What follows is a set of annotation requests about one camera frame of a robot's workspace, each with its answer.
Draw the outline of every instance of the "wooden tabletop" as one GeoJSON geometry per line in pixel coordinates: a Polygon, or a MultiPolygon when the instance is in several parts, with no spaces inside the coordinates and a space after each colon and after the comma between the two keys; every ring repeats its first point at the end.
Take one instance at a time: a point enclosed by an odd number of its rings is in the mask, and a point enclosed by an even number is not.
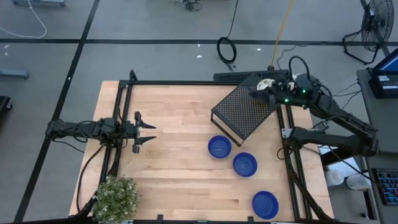
{"type": "MultiPolygon", "coordinates": [[[[253,216],[256,221],[264,221],[253,212],[251,204],[258,191],[266,190],[279,201],[279,212],[273,220],[294,220],[285,162],[276,157],[277,150],[282,147],[276,113],[272,113],[241,147],[233,144],[226,159],[215,159],[208,152],[208,141],[223,134],[210,121],[210,110],[234,88],[133,86],[128,119],[134,121],[134,112],[140,111],[144,122],[157,127],[141,129],[141,136],[157,138],[141,146],[139,154],[132,153],[133,141],[129,141],[121,156],[118,176],[134,178],[142,194],[136,219],[153,220],[163,214],[165,220],[246,221],[248,216],[253,216]],[[257,160],[258,169],[252,177],[240,177],[233,170],[233,158],[240,152],[251,153],[257,160]]],[[[118,82],[103,82],[94,120],[112,117],[117,89],[118,82]]],[[[293,108],[293,114],[297,126],[312,127],[308,111],[293,108]]],[[[317,150],[316,146],[307,147],[317,150]]],[[[82,166],[98,148],[98,141],[89,140],[82,166]]],[[[98,187],[104,152],[103,149],[86,168],[80,207],[98,187]]],[[[320,157],[308,150],[300,153],[307,189],[332,217],[320,157]]],[[[76,193],[70,214],[76,213],[75,200],[76,193]]]]}

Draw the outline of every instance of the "keyboard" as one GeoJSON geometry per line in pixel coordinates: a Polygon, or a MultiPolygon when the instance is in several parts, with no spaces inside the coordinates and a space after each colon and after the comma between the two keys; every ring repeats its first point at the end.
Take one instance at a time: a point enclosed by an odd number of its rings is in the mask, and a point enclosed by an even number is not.
{"type": "Polygon", "coordinates": [[[218,82],[243,82],[251,75],[255,75],[261,79],[271,78],[286,78],[289,74],[288,70],[274,70],[274,71],[254,71],[254,72],[228,72],[215,73],[213,75],[214,81],[218,82]]]}
{"type": "Polygon", "coordinates": [[[384,205],[398,205],[398,197],[386,191],[389,189],[398,195],[398,169],[372,169],[375,181],[383,186],[379,188],[380,198],[384,205]]]}

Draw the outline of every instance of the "white cable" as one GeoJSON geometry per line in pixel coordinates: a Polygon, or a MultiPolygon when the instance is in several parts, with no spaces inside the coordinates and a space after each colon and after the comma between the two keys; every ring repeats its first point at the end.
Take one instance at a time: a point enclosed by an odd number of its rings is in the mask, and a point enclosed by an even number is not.
{"type": "Polygon", "coordinates": [[[8,33],[8,34],[11,34],[11,35],[14,35],[14,36],[17,36],[17,37],[36,38],[36,39],[43,38],[43,37],[47,34],[47,28],[46,28],[46,26],[43,24],[43,22],[39,19],[39,17],[36,15],[36,12],[33,10],[32,5],[30,4],[30,0],[27,0],[27,2],[29,3],[29,9],[32,10],[33,15],[35,15],[35,17],[37,18],[37,20],[38,20],[38,21],[41,23],[41,25],[43,26],[43,28],[44,28],[44,30],[45,30],[45,31],[44,31],[44,34],[41,35],[40,37],[36,37],[36,36],[15,34],[15,33],[13,33],[13,32],[9,32],[8,30],[6,30],[5,28],[3,28],[3,27],[1,27],[1,26],[0,26],[0,29],[2,29],[4,32],[6,32],[6,33],[8,33]]]}

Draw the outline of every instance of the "potted plant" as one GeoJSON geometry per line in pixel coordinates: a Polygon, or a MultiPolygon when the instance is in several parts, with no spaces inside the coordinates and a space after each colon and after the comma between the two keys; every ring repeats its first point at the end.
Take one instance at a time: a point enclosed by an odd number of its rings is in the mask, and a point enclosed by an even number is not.
{"type": "Polygon", "coordinates": [[[141,199],[132,178],[107,176],[99,185],[93,206],[94,220],[100,223],[121,223],[134,218],[141,199]]]}

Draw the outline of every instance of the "gray floor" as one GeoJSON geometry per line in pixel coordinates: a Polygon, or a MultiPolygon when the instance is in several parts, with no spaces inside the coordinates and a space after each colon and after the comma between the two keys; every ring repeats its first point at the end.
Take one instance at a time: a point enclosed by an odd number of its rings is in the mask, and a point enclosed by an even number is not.
{"type": "MultiPolygon", "coordinates": [[[[35,7],[35,10],[47,25],[47,38],[80,38],[92,3],[93,0],[69,0],[66,8],[44,6],[35,7]]],[[[229,31],[234,3],[232,0],[202,1],[200,12],[189,13],[175,7],[171,0],[102,0],[89,38],[218,39],[229,31]]],[[[231,38],[274,40],[288,4],[288,0],[240,1],[231,38]]],[[[301,0],[295,3],[282,39],[340,40],[343,35],[359,29],[362,14],[357,0],[301,0]]],[[[26,7],[15,7],[10,1],[0,2],[0,25],[13,32],[40,35],[40,24],[32,16],[26,7]]],[[[0,32],[0,38],[11,36],[0,32]]],[[[395,40],[398,40],[398,32],[393,31],[391,41],[395,40]]],[[[23,68],[31,74],[28,80],[0,78],[0,95],[9,95],[14,102],[0,132],[0,201],[7,202],[0,204],[0,223],[13,221],[76,47],[75,44],[0,44],[0,67],[23,68]]],[[[270,64],[273,46],[236,47],[237,72],[265,70],[270,64]]],[[[291,47],[280,46],[278,56],[282,49],[291,47]]],[[[350,47],[350,50],[361,57],[372,56],[362,47],[350,47]]],[[[302,56],[311,73],[333,93],[354,83],[355,72],[365,68],[343,54],[342,47],[297,47],[280,60],[282,68],[287,68],[292,55],[302,56]]],[[[379,54],[376,61],[382,58],[379,54]]],[[[130,69],[134,69],[140,80],[211,80],[214,73],[229,72],[219,60],[215,45],[86,44],[61,118],[68,121],[91,119],[101,82],[125,79],[130,69]]],[[[294,63],[293,69],[297,73],[304,72],[299,63],[294,63]]],[[[343,105],[348,98],[336,100],[343,105]]],[[[351,101],[346,110],[367,120],[360,96],[351,101]]],[[[344,133],[334,125],[330,132],[344,133]]],[[[70,142],[84,149],[84,145],[70,142]]],[[[68,215],[81,159],[82,154],[68,146],[50,145],[25,221],[68,215]]],[[[330,195],[336,218],[346,222],[377,223],[359,217],[359,213],[366,211],[361,192],[350,191],[342,185],[331,188],[330,195]]]]}

